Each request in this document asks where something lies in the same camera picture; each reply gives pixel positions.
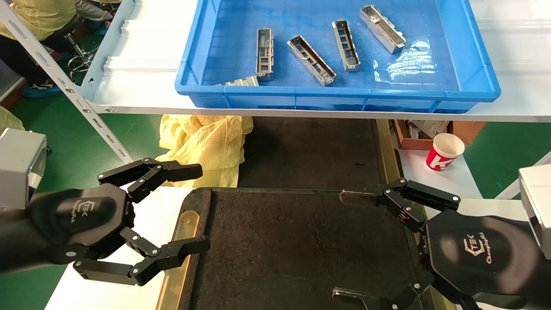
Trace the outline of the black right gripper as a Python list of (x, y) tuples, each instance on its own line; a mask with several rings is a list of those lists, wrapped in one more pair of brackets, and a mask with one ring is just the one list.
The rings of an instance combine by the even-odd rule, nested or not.
[[(510, 310), (550, 308), (550, 261), (528, 222), (458, 213), (459, 196), (405, 178), (372, 185), (368, 192), (343, 190), (339, 199), (384, 207), (413, 233), (424, 233), (428, 271), (392, 299), (342, 287), (332, 290), (332, 298), (362, 310), (406, 310), (432, 285), (468, 310), (474, 302)], [(444, 212), (427, 222), (414, 203)]]

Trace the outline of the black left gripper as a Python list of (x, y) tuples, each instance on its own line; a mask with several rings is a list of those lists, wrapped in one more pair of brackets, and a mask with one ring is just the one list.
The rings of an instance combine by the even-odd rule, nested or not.
[[(1, 211), (1, 273), (74, 263), (85, 280), (144, 286), (158, 273), (183, 265), (189, 255), (210, 249), (208, 237), (157, 247), (131, 228), (139, 203), (167, 181), (203, 176), (200, 164), (144, 158), (98, 175), (91, 189), (65, 189), (33, 196), (23, 209)], [(130, 184), (127, 192), (119, 188)], [(143, 260), (135, 265), (99, 261), (124, 245)]]

